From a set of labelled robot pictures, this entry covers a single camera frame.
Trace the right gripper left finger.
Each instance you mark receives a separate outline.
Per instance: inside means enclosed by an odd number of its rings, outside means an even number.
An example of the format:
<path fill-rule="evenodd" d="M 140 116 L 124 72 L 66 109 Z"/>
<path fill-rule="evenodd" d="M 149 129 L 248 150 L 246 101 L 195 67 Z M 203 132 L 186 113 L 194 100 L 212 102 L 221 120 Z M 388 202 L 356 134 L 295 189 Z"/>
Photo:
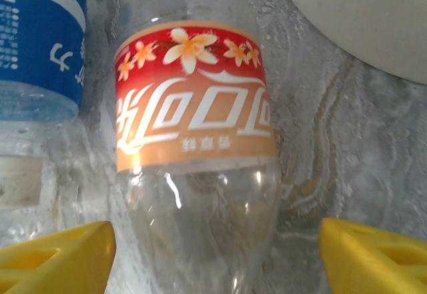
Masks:
<path fill-rule="evenodd" d="M 104 293 L 116 253 L 109 221 L 1 248 L 2 293 Z"/>

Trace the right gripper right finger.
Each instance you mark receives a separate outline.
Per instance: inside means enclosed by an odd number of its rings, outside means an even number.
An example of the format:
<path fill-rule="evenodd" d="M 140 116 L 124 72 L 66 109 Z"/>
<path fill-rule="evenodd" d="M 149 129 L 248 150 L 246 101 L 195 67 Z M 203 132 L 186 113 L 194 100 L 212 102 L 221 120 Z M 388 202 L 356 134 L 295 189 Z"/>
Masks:
<path fill-rule="evenodd" d="M 332 293 L 425 293 L 426 242 L 326 217 L 318 234 Z"/>

